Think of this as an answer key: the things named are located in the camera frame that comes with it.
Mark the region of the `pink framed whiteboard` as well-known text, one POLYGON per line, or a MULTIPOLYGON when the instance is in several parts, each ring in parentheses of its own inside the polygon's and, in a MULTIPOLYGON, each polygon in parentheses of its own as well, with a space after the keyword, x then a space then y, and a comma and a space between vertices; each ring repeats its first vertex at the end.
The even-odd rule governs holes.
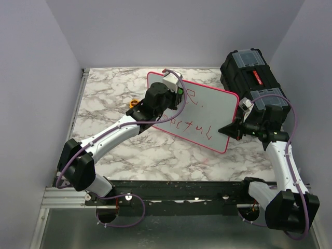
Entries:
POLYGON ((154 128, 195 143, 214 152, 226 152, 229 136, 218 130, 233 122, 239 97, 232 92, 183 81, 187 101, 184 110, 176 118, 154 128))

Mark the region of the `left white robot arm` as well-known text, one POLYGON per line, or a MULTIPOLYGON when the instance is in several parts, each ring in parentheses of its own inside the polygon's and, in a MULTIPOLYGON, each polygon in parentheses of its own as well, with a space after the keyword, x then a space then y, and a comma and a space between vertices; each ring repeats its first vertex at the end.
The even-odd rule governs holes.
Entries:
POLYGON ((147 89, 145 97, 115 124, 80 142, 68 140, 58 163, 60 175, 56 187, 63 189, 61 179, 65 178, 76 191, 92 192, 102 204, 111 204, 115 198, 113 185, 96 173, 95 164, 122 142, 162 123, 161 117, 167 109, 179 115, 185 107, 185 90, 182 81, 173 84, 155 82, 147 89))

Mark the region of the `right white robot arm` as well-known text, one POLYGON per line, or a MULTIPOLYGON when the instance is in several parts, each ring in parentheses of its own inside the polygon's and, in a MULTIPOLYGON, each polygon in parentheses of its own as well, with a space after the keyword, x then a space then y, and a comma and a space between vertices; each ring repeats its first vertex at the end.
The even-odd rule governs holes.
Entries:
POLYGON ((246 177, 240 184, 239 198, 244 203, 255 200, 265 212, 268 228, 286 234, 309 232, 320 206, 317 196, 308 192, 296 168, 290 137, 281 131, 283 108, 266 105, 258 122, 251 122, 249 115, 254 104, 245 100, 239 104, 240 113, 235 120, 219 129, 219 133, 240 140, 245 135, 258 138, 274 170, 276 189, 260 178, 246 177))

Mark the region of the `yellow tape measure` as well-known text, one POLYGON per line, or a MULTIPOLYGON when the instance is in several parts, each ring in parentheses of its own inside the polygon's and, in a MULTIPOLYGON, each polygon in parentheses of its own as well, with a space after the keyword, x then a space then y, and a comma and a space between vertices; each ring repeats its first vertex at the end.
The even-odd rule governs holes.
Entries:
POLYGON ((129 102, 129 108, 134 108, 134 107, 136 107, 139 103, 140 103, 139 100, 137 100, 137 99, 132 99, 132 100, 129 102))

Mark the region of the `black plastic toolbox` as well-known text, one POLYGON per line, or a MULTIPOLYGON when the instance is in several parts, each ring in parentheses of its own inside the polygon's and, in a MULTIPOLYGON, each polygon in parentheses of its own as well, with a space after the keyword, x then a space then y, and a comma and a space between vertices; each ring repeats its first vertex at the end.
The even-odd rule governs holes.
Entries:
POLYGON ((247 98, 252 101, 263 97, 254 103, 253 110, 247 117, 248 121, 258 122, 265 106, 275 105, 283 108, 282 124, 284 123, 291 108, 285 100, 277 97, 286 95, 259 49, 232 51, 227 55, 220 71, 220 82, 224 89, 235 93, 240 100, 247 98))

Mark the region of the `aluminium side rail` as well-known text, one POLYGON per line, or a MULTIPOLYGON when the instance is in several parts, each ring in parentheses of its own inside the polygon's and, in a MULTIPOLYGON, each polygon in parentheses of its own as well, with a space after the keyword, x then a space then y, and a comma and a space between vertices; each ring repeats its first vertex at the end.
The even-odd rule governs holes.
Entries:
POLYGON ((87 80, 88 80, 89 73, 90 73, 89 68, 82 69, 82 78, 81 78, 81 81, 80 81, 78 95, 77 95, 77 98, 76 98, 76 101, 75 101, 75 106, 74 106, 73 113, 72 113, 72 116, 71 116, 70 126, 69 126, 69 129, 68 129, 68 132, 67 132, 65 142, 67 142, 73 135, 77 115, 78 115, 78 112, 79 112, 79 108, 80 108, 80 105, 81 105, 81 101, 82 101, 82 97, 83 97, 83 94, 84 94, 84 90, 85 90, 85 87, 86 87, 86 83, 87 83, 87 80))

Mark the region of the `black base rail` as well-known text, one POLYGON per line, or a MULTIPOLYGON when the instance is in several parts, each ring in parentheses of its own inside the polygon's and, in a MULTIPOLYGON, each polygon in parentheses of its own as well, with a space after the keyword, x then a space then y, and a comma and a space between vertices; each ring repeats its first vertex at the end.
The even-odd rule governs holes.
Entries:
POLYGON ((257 215, 258 203, 247 193, 248 178, 235 182, 114 180, 106 199, 82 190, 82 208, 100 218, 141 216, 257 215))

